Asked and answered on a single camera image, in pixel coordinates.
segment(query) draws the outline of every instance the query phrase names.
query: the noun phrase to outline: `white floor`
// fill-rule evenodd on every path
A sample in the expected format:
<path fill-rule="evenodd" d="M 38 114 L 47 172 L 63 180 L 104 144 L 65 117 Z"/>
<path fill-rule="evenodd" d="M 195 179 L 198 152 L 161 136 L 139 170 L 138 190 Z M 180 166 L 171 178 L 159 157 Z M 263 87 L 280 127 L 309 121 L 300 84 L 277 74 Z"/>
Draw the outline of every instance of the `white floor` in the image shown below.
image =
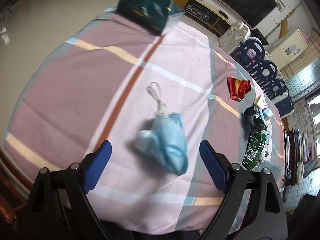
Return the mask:
<path fill-rule="evenodd" d="M 0 21 L 0 147 L 16 101 L 41 62 L 118 0 L 20 0 Z M 183 22 L 218 38 L 184 16 Z"/>

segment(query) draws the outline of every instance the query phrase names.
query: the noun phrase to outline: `tiled wall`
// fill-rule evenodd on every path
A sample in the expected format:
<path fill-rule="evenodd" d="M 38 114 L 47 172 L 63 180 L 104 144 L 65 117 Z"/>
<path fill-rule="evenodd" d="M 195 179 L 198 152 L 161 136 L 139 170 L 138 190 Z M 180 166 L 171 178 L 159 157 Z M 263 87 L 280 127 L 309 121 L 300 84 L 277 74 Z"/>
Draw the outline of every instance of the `tiled wall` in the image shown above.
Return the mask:
<path fill-rule="evenodd" d="M 286 211 L 294 210 L 300 198 L 304 194 L 310 194 L 316 196 L 320 189 L 320 169 L 312 171 L 308 177 L 303 179 L 303 182 L 299 185 L 294 185 L 290 188 L 287 201 L 284 203 L 284 209 Z"/>
<path fill-rule="evenodd" d="M 295 102 L 320 86 L 320 58 L 285 81 L 292 101 Z"/>

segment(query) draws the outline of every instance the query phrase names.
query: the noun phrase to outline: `navy blue chair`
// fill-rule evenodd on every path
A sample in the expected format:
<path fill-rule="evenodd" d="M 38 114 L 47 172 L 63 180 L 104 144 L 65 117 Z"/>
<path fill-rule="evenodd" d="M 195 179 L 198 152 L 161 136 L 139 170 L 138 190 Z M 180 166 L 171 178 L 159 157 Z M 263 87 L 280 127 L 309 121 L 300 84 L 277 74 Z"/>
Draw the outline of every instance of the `navy blue chair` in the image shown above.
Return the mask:
<path fill-rule="evenodd" d="M 286 91 L 287 87 L 284 81 L 280 78 L 276 78 L 273 81 L 268 81 L 262 87 L 262 90 L 265 92 L 267 97 L 272 100 L 273 98 L 282 95 Z"/>
<path fill-rule="evenodd" d="M 271 60 L 262 61 L 258 63 L 249 74 L 263 88 L 268 82 L 274 82 L 278 74 L 276 64 Z"/>
<path fill-rule="evenodd" d="M 275 104 L 276 108 L 278 108 L 280 116 L 284 116 L 290 113 L 294 109 L 293 102 L 291 100 L 290 95 L 280 102 Z"/>
<path fill-rule="evenodd" d="M 265 49 L 258 39 L 248 39 L 231 52 L 230 56 L 247 70 L 263 61 Z"/>

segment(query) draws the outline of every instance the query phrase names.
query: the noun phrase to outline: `dark green bag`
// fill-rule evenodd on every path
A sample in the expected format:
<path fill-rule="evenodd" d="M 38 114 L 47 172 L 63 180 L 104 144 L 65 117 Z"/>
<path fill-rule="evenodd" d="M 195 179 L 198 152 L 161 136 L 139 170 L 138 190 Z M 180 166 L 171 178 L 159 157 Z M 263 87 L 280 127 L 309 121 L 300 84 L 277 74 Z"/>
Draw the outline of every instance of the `dark green bag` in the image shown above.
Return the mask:
<path fill-rule="evenodd" d="M 172 30 L 184 14 L 172 0 L 120 0 L 117 12 L 160 36 Z"/>

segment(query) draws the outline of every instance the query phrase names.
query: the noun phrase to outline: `garland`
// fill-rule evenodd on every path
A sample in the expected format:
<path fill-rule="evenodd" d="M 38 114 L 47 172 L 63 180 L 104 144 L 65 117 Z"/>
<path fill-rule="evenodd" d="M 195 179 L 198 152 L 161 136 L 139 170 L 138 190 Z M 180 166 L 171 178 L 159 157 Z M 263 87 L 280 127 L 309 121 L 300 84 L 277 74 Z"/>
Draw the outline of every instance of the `garland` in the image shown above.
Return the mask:
<path fill-rule="evenodd" d="M 288 19 L 292 14 L 294 14 L 294 12 L 297 10 L 297 8 L 298 8 L 299 6 L 301 6 L 301 3 L 299 3 L 295 8 L 293 8 L 293 9 L 290 11 L 290 13 L 288 13 L 288 14 L 286 15 L 286 17 L 285 17 L 281 22 L 279 22 L 279 23 L 277 24 L 277 26 L 274 27 L 271 32 L 269 32 L 269 33 L 265 36 L 265 39 L 267 39 L 277 28 L 279 28 L 284 20 Z"/>

